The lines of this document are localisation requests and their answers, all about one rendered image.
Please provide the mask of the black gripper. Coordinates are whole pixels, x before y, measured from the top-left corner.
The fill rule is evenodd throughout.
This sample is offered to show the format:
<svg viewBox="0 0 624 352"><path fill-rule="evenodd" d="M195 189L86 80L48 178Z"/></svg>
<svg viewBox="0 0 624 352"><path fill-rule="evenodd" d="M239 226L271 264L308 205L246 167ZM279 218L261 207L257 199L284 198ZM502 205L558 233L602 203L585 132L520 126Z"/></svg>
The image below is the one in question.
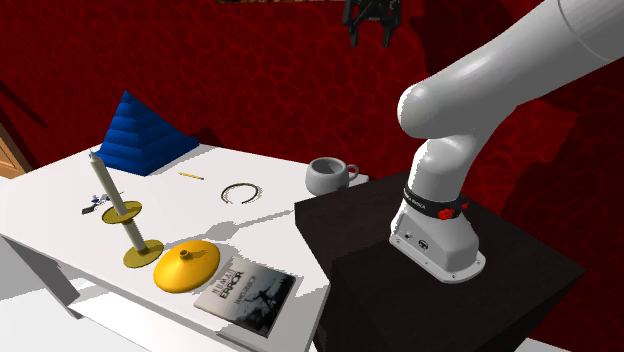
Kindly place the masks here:
<svg viewBox="0 0 624 352"><path fill-rule="evenodd" d="M361 20L376 20L383 28L382 47L387 48L401 25L401 12L401 0L344 0L342 23L347 27L351 46L358 45Z"/></svg>

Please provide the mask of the grey mug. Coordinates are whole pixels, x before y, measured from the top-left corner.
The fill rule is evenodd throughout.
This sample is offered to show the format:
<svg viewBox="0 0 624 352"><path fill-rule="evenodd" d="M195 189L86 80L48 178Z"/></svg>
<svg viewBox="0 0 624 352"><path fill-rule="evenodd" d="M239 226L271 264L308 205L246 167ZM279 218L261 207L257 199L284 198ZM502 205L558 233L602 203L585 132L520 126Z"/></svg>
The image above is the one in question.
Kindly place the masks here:
<svg viewBox="0 0 624 352"><path fill-rule="evenodd" d="M347 188L358 175L359 167L355 164L346 164L334 157L320 157L309 163L305 186L311 194L320 196Z"/></svg>

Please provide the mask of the white table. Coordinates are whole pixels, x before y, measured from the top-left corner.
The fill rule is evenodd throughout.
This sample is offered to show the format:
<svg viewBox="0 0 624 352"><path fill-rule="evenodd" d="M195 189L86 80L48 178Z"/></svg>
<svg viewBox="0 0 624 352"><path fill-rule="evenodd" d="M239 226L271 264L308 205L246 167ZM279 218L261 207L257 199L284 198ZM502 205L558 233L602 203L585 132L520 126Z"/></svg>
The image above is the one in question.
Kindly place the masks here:
<svg viewBox="0 0 624 352"><path fill-rule="evenodd" d="M303 163L204 145L148 176L111 174L124 199L142 204L136 223L143 237L166 247L205 239L224 258L238 255L296 278L267 338L197 309L192 293L162 291L152 266L123 264L131 245L124 229L104 223L99 213L81 214L103 190L86 152L0 185L0 236L218 346L238 352L308 352L329 281L295 224L295 204L309 198L305 175Z"/></svg>

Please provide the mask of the blue stepped pyramid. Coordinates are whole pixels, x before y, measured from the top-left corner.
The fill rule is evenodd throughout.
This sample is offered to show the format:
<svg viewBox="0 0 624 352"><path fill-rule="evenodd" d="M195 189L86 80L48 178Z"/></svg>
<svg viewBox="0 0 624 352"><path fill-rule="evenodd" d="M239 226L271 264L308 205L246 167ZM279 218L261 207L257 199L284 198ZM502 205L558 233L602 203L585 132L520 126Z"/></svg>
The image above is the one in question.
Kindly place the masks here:
<svg viewBox="0 0 624 352"><path fill-rule="evenodd" d="M113 169L147 176L199 145L125 91L96 155Z"/></svg>

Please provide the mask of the dark robot stand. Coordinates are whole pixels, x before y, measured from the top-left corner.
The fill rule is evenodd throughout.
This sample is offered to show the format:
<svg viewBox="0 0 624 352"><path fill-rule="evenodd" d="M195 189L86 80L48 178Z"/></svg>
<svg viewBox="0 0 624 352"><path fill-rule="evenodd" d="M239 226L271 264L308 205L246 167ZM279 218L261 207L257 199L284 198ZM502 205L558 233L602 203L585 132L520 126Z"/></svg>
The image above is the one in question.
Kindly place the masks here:
<svg viewBox="0 0 624 352"><path fill-rule="evenodd" d="M515 352L584 268L476 202L483 271L445 284L389 241L406 173L300 201L296 225L330 280L324 352Z"/></svg>

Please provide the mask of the grey book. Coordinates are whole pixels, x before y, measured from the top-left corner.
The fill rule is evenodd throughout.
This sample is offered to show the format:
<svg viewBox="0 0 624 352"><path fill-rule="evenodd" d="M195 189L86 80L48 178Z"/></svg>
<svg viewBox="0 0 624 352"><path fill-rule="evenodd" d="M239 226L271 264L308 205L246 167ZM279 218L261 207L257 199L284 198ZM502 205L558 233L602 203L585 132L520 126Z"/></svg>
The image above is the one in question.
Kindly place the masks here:
<svg viewBox="0 0 624 352"><path fill-rule="evenodd" d="M296 278L233 256L194 306L267 338Z"/></svg>

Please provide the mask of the yellow domed lid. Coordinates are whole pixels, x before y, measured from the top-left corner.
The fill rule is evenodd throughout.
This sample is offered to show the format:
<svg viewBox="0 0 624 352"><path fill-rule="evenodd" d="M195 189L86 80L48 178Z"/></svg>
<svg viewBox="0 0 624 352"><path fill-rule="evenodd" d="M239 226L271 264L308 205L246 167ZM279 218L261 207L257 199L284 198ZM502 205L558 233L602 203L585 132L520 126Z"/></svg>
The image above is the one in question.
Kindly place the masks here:
<svg viewBox="0 0 624 352"><path fill-rule="evenodd" d="M154 283L169 293L192 291L205 284L220 263L218 247L208 241L192 240L167 251L155 266Z"/></svg>

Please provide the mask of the white candle in gold holder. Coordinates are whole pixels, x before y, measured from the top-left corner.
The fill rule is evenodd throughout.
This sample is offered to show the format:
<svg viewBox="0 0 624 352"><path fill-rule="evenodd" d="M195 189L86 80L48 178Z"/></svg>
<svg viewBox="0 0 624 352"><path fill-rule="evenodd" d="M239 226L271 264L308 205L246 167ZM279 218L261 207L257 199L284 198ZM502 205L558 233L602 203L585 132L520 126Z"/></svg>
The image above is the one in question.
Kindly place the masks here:
<svg viewBox="0 0 624 352"><path fill-rule="evenodd" d="M103 160L93 151L89 151L89 157L90 165L112 203L112 207L102 214L102 221L106 224L120 224L132 243L123 257L123 264L128 268L140 268L154 262L163 253L164 245L159 240L145 240L142 237L134 221L142 210L142 204L138 201L123 201Z"/></svg>

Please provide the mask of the small dark blue toy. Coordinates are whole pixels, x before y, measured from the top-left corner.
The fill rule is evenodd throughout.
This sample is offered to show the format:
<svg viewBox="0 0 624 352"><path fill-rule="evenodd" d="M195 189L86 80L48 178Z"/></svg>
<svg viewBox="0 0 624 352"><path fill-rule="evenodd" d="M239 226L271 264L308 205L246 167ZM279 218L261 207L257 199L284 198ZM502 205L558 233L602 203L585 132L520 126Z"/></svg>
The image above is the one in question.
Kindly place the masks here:
<svg viewBox="0 0 624 352"><path fill-rule="evenodd" d="M101 196L93 195L91 199L91 205L83 208L81 210L81 214L85 215L94 212L98 206L101 206L110 201L111 199L106 193L102 194Z"/></svg>

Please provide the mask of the wooden door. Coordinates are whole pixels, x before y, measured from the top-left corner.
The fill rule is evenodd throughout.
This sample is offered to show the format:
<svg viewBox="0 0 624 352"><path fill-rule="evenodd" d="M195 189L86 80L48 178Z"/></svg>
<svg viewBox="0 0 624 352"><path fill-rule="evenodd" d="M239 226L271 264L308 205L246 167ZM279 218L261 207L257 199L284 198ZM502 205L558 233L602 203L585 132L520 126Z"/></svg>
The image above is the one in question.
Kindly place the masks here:
<svg viewBox="0 0 624 352"><path fill-rule="evenodd" d="M13 179L31 170L28 161L0 123L0 176Z"/></svg>

